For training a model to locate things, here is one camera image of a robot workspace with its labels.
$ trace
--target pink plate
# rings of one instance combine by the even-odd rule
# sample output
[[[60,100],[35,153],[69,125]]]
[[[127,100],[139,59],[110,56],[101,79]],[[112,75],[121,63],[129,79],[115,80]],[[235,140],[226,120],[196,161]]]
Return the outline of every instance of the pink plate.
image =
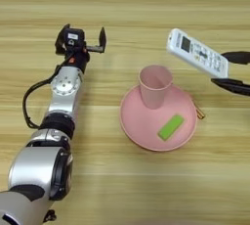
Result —
[[[157,133],[175,114],[185,121],[167,141],[163,141]],[[121,103],[120,121],[127,136],[139,146],[152,151],[171,151],[191,138],[197,113],[190,96],[175,85],[170,86],[163,106],[157,110],[144,105],[140,86],[136,86]]]

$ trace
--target black cable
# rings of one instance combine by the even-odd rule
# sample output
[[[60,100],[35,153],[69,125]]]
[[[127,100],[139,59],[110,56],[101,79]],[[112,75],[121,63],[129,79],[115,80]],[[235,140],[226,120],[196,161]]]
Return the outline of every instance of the black cable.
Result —
[[[50,84],[52,82],[52,80],[55,78],[55,76],[57,76],[57,74],[59,73],[59,70],[62,68],[62,66],[64,66],[69,61],[69,59],[71,58],[72,55],[73,55],[73,52],[67,58],[65,58],[65,60],[59,66],[57,66],[55,72],[48,79],[45,79],[45,80],[42,80],[42,81],[39,81],[39,82],[33,84],[24,94],[23,99],[22,99],[22,111],[23,111],[23,115],[24,115],[24,119],[26,121],[26,124],[29,128],[39,128],[39,125],[37,125],[33,121],[31,121],[30,117],[27,114],[26,100],[27,100],[28,96],[36,89],[38,89],[46,84]]]

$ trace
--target black clamp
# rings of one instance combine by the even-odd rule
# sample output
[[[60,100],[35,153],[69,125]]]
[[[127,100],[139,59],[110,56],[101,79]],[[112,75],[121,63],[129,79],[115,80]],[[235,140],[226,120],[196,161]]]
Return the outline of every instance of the black clamp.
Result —
[[[248,65],[250,63],[250,52],[227,52],[222,54],[230,63]],[[250,85],[244,84],[241,80],[229,78],[212,78],[211,81],[217,86],[224,88],[234,94],[250,96]]]
[[[84,49],[86,52],[104,53],[106,36],[104,27],[99,35],[99,46],[88,46],[85,42],[85,33],[82,29],[71,28],[70,24],[65,25],[60,31],[56,40],[56,54],[65,55],[71,49]]]

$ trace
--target remote display screen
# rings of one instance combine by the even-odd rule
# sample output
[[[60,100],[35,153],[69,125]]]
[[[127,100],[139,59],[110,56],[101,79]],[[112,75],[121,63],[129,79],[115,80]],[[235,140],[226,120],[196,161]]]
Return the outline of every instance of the remote display screen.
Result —
[[[182,49],[187,51],[189,53],[190,50],[190,40],[183,37],[183,41],[182,41]]]

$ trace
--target remote control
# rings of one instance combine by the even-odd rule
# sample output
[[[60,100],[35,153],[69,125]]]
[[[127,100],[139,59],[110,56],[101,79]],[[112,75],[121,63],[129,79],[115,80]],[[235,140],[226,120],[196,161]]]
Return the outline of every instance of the remote control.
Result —
[[[167,50],[212,78],[228,78],[229,61],[206,45],[174,28],[167,40]]]

